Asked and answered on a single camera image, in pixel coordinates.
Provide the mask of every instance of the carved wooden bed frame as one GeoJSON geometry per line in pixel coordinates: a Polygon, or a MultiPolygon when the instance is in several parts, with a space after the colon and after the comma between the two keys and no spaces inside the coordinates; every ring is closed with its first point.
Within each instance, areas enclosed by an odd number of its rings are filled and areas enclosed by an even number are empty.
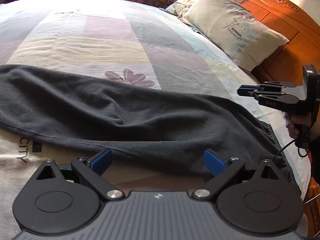
{"type": "MultiPolygon", "coordinates": [[[[252,15],[281,33],[290,41],[252,70],[260,81],[302,83],[302,66],[315,64],[320,68],[320,26],[301,8],[289,0],[236,0],[252,15]]],[[[310,180],[305,201],[320,193],[319,185],[310,180]]],[[[320,231],[320,198],[305,204],[308,236],[320,231]]]]}

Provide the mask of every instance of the wooden nightstand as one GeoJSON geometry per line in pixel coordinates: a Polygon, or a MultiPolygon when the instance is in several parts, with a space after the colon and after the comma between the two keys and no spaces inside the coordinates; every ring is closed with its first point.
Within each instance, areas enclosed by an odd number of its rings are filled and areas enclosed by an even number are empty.
{"type": "Polygon", "coordinates": [[[144,0],[143,3],[154,6],[154,7],[161,7],[161,8],[167,8],[169,5],[173,4],[173,2],[167,2],[163,0],[144,0]]]}

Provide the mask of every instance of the wooden headboard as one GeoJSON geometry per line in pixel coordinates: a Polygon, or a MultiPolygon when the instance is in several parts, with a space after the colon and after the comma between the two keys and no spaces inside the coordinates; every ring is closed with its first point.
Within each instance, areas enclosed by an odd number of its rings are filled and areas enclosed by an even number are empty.
{"type": "Polygon", "coordinates": [[[260,81],[302,83],[302,66],[320,68],[320,26],[289,0],[236,0],[252,15],[290,41],[252,70],[260,81]]]}

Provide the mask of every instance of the pink flower pattern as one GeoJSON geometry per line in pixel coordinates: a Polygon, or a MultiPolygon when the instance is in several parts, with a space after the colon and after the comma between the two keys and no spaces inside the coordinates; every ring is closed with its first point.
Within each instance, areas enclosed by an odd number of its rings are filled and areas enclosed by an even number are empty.
{"type": "Polygon", "coordinates": [[[145,88],[149,88],[155,85],[151,80],[145,80],[146,75],[144,74],[134,74],[131,69],[123,70],[123,77],[119,76],[113,71],[106,71],[105,76],[113,81],[118,81],[126,84],[137,85],[145,88]]]}

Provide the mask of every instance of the blue gripper pad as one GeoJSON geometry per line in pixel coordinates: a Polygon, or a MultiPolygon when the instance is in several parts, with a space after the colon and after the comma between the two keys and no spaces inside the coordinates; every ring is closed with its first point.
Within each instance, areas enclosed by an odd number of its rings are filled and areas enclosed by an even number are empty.
{"type": "Polygon", "coordinates": [[[203,163],[213,176],[217,176],[220,172],[227,168],[227,165],[224,161],[220,160],[208,150],[205,150],[203,153],[203,163]]]}
{"type": "Polygon", "coordinates": [[[89,168],[101,176],[112,164],[112,151],[107,149],[103,152],[99,152],[88,161],[90,162],[89,168]]]}

